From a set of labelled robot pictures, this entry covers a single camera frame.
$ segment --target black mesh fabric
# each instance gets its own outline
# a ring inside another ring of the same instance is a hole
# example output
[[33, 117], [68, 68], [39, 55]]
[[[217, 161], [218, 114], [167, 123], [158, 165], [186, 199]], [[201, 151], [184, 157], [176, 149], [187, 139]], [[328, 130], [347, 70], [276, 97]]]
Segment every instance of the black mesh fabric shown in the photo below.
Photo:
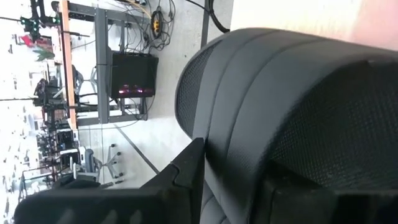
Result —
[[205, 49], [191, 60], [181, 74], [180, 85], [177, 87], [176, 119], [187, 135], [192, 137], [193, 124], [197, 110], [199, 88], [203, 71], [213, 49], [219, 42]]
[[341, 68], [292, 110], [268, 151], [288, 169], [334, 189], [398, 188], [398, 68]]

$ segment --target gray floor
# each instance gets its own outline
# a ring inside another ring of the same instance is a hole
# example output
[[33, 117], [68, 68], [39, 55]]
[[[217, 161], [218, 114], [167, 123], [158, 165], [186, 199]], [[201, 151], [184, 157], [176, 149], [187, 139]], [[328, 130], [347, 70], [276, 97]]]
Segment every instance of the gray floor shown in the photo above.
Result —
[[[174, 93], [178, 78], [190, 57], [200, 49], [203, 10], [184, 0], [174, 0], [177, 13], [175, 16], [172, 41], [163, 51], [153, 51], [159, 58], [157, 72], [156, 97], [149, 111], [148, 121], [107, 124], [83, 127], [80, 129], [82, 145], [95, 151], [98, 159], [104, 160], [107, 156], [108, 146], [116, 143], [114, 152], [122, 152], [120, 163], [116, 166], [120, 172], [125, 173], [124, 182], [114, 187], [131, 188], [140, 187], [150, 178], [161, 171], [182, 149], [190, 142], [174, 118]], [[151, 0], [152, 7], [158, 1]], [[232, 12], [232, 0], [216, 0], [215, 11], [224, 26], [229, 27]], [[169, 11], [169, 2], [161, 1], [164, 11]], [[103, 3], [101, 7], [117, 9], [110, 4]], [[76, 32], [93, 33], [90, 23], [72, 23], [71, 30]], [[120, 29], [112, 27], [109, 31], [109, 46], [118, 49]], [[221, 32], [210, 21], [208, 40], [221, 35]], [[90, 38], [73, 40], [73, 46], [89, 42]], [[73, 51], [73, 63], [77, 69], [90, 77], [91, 69], [95, 64], [95, 45], [90, 44]], [[82, 92], [92, 91], [89, 84], [84, 84]], [[100, 181], [109, 182], [111, 176], [107, 170], [103, 172]]]

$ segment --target concrete floor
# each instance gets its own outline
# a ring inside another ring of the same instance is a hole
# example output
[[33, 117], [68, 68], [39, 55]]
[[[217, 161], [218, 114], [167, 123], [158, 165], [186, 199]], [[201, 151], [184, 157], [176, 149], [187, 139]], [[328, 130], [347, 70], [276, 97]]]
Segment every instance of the concrete floor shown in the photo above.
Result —
[[[158, 1], [150, 0], [153, 5]], [[204, 5], [203, 0], [196, 0]], [[174, 31], [169, 46], [163, 51], [151, 52], [159, 58], [157, 69], [156, 96], [149, 111], [148, 121], [125, 122], [118, 124], [96, 125], [79, 129], [80, 141], [83, 146], [92, 148], [96, 157], [102, 161], [108, 155], [108, 146], [115, 143], [114, 152], [122, 152], [121, 162], [116, 166], [125, 173], [124, 182], [114, 187], [140, 187], [161, 171], [181, 150], [190, 142], [190, 139], [180, 129], [174, 117], [174, 94], [179, 76], [190, 60], [191, 56], [200, 49], [203, 10], [184, 0], [174, 0], [177, 13], [174, 20]], [[160, 2], [166, 13], [169, 11], [169, 2]], [[230, 26], [233, 1], [217, 0], [215, 11], [224, 26]], [[106, 2], [100, 7], [122, 10]], [[70, 22], [71, 30], [94, 36], [93, 25], [89, 22]], [[130, 30], [130, 39], [135, 36]], [[221, 35], [221, 32], [210, 21], [208, 40]], [[109, 46], [118, 50], [120, 28], [112, 27], [109, 30]], [[88, 43], [93, 38], [74, 39], [72, 47]], [[90, 44], [73, 51], [73, 64], [89, 79], [91, 69], [95, 65], [95, 45]], [[91, 92], [90, 84], [83, 84], [82, 93]], [[111, 181], [108, 171], [103, 172], [101, 182]]]

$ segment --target wooden desk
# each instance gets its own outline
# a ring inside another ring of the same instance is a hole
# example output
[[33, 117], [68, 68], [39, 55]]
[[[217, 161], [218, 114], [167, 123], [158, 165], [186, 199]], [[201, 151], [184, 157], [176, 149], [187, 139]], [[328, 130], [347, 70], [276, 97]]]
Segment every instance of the wooden desk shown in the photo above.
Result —
[[[64, 31], [69, 31], [69, 9], [68, 1], [59, 1], [59, 12], [62, 14], [62, 27]], [[63, 97], [69, 103], [69, 106], [75, 105], [75, 95], [73, 89], [73, 72], [72, 72], [72, 50], [70, 46], [70, 34], [62, 33], [59, 27], [53, 37], [53, 49], [55, 54], [55, 62], [61, 63], [64, 69], [61, 69]], [[76, 111], [69, 109], [69, 125], [72, 130], [77, 130]]]
[[398, 50], [397, 0], [234, 0], [231, 30], [269, 27]]

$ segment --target metal desk frame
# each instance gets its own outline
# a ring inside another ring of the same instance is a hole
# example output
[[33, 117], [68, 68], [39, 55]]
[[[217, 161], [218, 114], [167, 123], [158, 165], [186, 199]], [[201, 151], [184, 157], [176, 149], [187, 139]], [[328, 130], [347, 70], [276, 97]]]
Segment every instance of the metal desk frame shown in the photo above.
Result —
[[87, 126], [93, 124], [107, 124], [123, 121], [147, 120], [146, 99], [141, 98], [139, 104], [139, 114], [127, 114], [125, 112], [124, 99], [120, 100], [117, 110], [121, 110], [122, 115], [109, 115], [109, 97], [106, 93], [106, 73], [111, 72], [111, 62], [108, 58], [108, 24], [117, 24], [121, 29], [121, 46], [120, 51], [124, 51], [125, 29], [133, 24], [150, 23], [150, 19], [141, 16], [131, 15], [125, 12], [114, 10], [100, 9], [95, 7], [83, 6], [74, 3], [68, 3], [68, 17], [70, 14], [74, 16], [72, 19], [86, 20], [94, 17], [95, 27], [95, 44], [96, 44], [96, 72], [97, 72], [97, 97], [98, 97], [98, 117], [97, 118], [79, 118], [78, 126]]

